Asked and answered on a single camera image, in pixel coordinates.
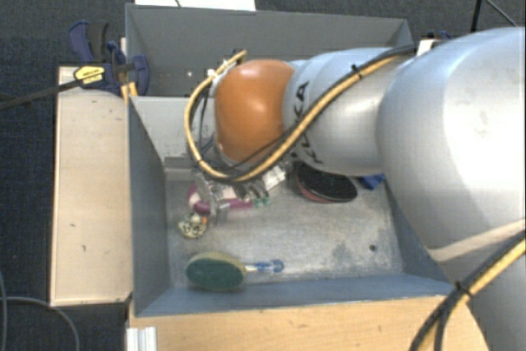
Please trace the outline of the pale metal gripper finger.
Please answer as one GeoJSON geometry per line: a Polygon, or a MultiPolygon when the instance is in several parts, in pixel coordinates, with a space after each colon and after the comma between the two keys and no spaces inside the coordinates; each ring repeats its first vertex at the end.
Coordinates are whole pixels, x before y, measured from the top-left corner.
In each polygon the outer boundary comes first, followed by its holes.
{"type": "Polygon", "coordinates": [[[210,222],[212,225],[225,224],[228,221],[230,203],[227,200],[210,203],[210,222]]]}

